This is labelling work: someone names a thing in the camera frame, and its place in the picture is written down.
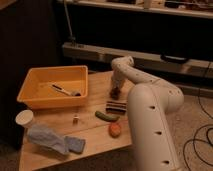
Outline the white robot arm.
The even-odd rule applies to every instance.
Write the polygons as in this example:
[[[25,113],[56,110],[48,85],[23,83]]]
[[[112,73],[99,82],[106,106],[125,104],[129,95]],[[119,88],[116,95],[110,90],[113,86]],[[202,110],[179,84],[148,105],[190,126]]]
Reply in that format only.
[[[176,85],[134,67],[131,56],[111,62],[112,92],[126,79],[134,83],[127,96],[127,115],[137,171],[182,171],[166,120],[177,111],[184,95]]]

